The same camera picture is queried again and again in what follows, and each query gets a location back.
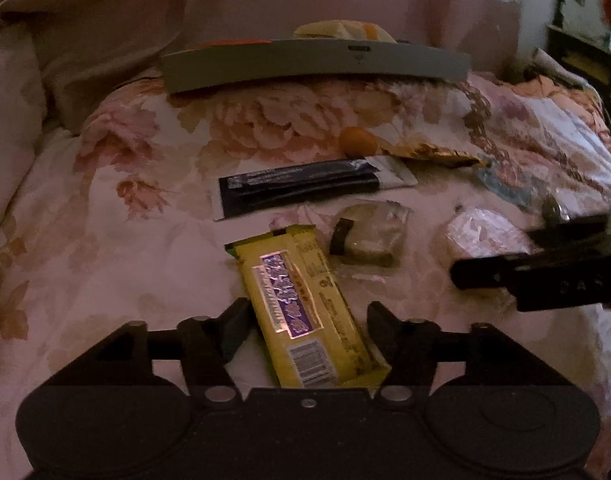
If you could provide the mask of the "gold brown snack wrapper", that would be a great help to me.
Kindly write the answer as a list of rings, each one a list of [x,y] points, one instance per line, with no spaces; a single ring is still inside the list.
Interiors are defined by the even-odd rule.
[[[414,146],[381,144],[379,150],[383,154],[416,160],[417,162],[431,162],[447,168],[467,168],[467,167],[489,167],[487,159],[466,152],[443,148],[427,143],[420,143]]]

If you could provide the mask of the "orange round candy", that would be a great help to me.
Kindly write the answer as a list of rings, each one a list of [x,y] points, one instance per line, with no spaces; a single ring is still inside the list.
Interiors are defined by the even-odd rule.
[[[359,127],[348,127],[339,133],[339,148],[349,158],[374,156],[379,151],[376,136]]]

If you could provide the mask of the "yellow chocolate bar wrapper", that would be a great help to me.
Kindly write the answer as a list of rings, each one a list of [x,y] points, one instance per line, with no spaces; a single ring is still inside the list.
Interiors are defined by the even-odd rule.
[[[294,224],[225,246],[283,388],[376,390],[389,366],[368,348],[314,226]]]

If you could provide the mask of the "black snack bar wrapper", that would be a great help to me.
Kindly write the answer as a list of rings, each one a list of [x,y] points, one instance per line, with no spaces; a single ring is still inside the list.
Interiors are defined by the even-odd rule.
[[[411,169],[387,155],[257,170],[214,180],[212,218],[222,221],[259,210],[414,185],[417,179]]]

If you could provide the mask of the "light blue snack packet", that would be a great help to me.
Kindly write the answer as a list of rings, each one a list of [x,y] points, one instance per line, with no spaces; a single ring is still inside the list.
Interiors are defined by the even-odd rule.
[[[475,174],[489,191],[522,211],[538,214],[546,224],[571,219],[570,211],[557,197],[555,188],[521,168],[489,162],[488,165],[478,165]]]

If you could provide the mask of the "clear wrapped cake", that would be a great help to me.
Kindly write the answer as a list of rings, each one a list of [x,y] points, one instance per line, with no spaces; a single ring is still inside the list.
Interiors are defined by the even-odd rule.
[[[531,255],[537,251],[537,246],[524,230],[503,214],[489,209],[460,211],[443,226],[441,235],[453,259]]]

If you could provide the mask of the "grey cardboard tray box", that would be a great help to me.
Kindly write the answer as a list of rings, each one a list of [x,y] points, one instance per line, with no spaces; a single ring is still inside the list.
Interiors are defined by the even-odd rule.
[[[282,39],[272,44],[187,49],[164,55],[161,70],[171,93],[301,76],[368,75],[463,81],[466,53],[405,42]]]

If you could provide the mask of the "white orange cracker pack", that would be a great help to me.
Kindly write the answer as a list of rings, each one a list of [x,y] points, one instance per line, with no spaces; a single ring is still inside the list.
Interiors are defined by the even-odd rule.
[[[342,39],[357,41],[380,41],[395,44],[395,40],[389,32],[379,25],[351,21],[351,20],[326,20],[300,25],[292,33],[295,38],[322,38]]]

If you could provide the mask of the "pink floral bedspread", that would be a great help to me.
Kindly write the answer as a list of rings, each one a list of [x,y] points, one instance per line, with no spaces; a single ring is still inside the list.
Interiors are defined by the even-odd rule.
[[[503,289],[457,289],[459,258],[533,252],[556,214],[611,210],[611,135],[593,92],[502,84],[276,81],[112,92],[78,133],[53,128],[0,223],[0,479],[30,465],[22,398],[131,320],[161,330],[245,291],[231,246],[311,224],[356,322],[378,300],[459,330],[487,321],[595,399],[589,461],[611,469],[611,310],[519,313]]]

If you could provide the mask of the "pink curtain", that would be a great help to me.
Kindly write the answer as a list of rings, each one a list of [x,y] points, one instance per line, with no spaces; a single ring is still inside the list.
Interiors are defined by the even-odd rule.
[[[491,0],[0,0],[0,30],[25,29],[60,121],[78,129],[100,100],[170,48],[284,37],[310,22],[372,22],[454,49]]]

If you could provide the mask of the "pink quilt pile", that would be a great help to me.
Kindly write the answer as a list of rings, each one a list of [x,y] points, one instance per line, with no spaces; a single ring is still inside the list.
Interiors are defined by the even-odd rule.
[[[36,159],[46,101],[36,52],[20,25],[0,29],[0,223]]]

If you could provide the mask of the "dark wooden side table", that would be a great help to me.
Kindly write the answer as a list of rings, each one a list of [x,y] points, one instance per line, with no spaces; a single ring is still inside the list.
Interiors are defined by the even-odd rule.
[[[555,0],[553,21],[547,26],[546,52],[597,90],[611,119],[611,51],[563,27],[565,3]]]

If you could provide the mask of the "clear wrapped brown pastry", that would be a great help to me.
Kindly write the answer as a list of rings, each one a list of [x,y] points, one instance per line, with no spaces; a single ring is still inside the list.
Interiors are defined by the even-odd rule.
[[[328,244],[331,256],[358,266],[392,268],[404,247],[411,209],[392,200],[363,200],[339,212]]]

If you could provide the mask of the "orange brown snack packet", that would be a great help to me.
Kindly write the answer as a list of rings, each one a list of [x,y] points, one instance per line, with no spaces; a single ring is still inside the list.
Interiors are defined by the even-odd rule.
[[[272,44],[272,42],[273,40],[269,39],[231,39],[204,42],[203,44],[196,44],[196,46],[194,46],[193,48],[199,50],[216,47],[251,46],[251,44]]]

